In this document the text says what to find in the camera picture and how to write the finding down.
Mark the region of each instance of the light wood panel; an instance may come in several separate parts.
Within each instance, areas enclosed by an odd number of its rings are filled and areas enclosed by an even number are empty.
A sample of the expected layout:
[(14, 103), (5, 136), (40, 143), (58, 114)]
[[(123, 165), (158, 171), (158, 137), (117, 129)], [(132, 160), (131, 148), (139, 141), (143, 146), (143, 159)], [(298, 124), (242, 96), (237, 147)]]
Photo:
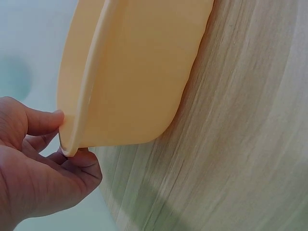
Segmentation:
[(170, 128), (96, 149), (120, 230), (308, 230), (307, 12), (215, 1)]

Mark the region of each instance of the wooden surface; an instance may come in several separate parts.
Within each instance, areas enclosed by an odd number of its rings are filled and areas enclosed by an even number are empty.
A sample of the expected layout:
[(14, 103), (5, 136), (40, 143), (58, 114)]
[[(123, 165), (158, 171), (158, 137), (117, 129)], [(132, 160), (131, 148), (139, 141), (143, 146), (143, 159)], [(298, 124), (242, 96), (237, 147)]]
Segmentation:
[(215, 1), (167, 132), (96, 149), (120, 230), (308, 230), (307, 12)]

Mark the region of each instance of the hand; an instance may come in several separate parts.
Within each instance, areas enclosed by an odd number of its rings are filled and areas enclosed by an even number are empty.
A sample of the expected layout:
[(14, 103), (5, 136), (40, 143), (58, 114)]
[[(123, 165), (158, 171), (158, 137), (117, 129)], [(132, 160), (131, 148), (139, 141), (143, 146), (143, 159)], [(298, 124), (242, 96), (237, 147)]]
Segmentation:
[(39, 154), (63, 120), (62, 112), (40, 112), (0, 98), (0, 227), (13, 229), (23, 219), (71, 208), (100, 184), (99, 163), (87, 149), (73, 158), (60, 150)]

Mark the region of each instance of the fingernail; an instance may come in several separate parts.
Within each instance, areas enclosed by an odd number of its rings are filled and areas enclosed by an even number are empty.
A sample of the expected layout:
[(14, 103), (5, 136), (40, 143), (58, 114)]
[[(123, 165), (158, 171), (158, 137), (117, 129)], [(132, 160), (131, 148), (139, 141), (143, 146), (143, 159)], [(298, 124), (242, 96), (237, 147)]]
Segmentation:
[(53, 113), (54, 114), (63, 114), (63, 111), (62, 110), (57, 110), (57, 111), (54, 111)]

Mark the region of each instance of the skin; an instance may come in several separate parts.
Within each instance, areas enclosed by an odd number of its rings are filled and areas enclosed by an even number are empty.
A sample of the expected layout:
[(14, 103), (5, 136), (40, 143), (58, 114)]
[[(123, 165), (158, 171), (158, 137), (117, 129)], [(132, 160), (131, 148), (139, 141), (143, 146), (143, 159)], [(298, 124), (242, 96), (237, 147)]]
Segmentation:
[(102, 181), (96, 156), (80, 149), (73, 158), (61, 150), (43, 157), (64, 114), (40, 112), (0, 98), (0, 227), (13, 230), (27, 218), (77, 205)]

